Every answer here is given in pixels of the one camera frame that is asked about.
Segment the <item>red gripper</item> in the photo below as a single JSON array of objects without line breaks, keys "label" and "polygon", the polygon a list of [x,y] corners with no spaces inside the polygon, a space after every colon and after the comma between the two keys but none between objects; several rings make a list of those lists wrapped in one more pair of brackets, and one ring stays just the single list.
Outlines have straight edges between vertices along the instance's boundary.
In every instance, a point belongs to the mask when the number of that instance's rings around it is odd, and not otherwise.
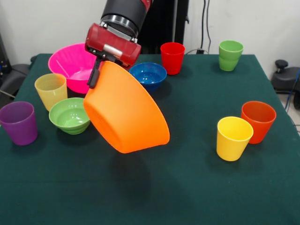
[{"label": "red gripper", "polygon": [[99,78],[99,68],[103,60],[112,61],[125,69],[132,67],[137,61],[141,46],[120,31],[104,24],[93,23],[87,33],[85,50],[97,58],[91,71],[87,85],[95,88]]}]

